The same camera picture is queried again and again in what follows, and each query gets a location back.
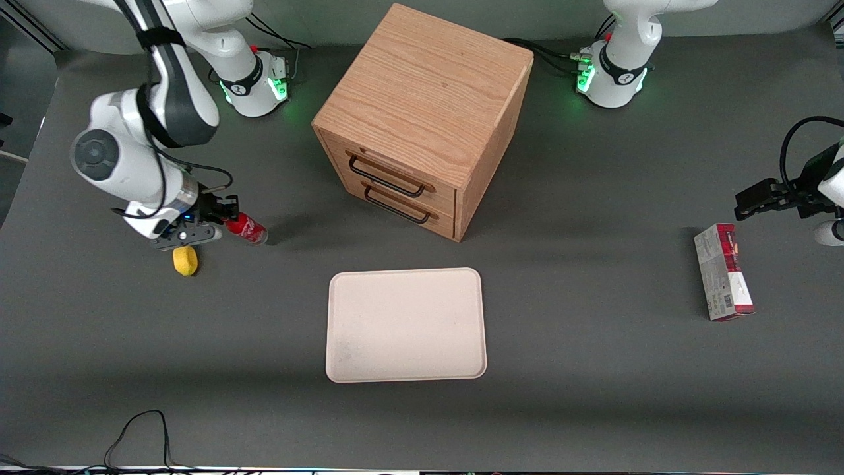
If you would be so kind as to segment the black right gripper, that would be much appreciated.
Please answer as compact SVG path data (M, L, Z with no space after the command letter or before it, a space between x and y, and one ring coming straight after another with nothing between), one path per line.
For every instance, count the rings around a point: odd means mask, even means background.
M240 217L240 201L237 195L220 198L214 193L199 193L194 205L187 211L187 222L193 224L213 223L222 225L237 222Z

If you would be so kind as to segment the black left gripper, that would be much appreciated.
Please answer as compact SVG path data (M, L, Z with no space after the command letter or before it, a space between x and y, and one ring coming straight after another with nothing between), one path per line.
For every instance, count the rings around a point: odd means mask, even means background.
M742 222L757 214L798 208L801 218L819 213L840 217L842 205L820 192L819 186L833 168L840 145L833 144L808 159L796 178L784 175L790 191L775 178L766 178L735 195L735 220Z

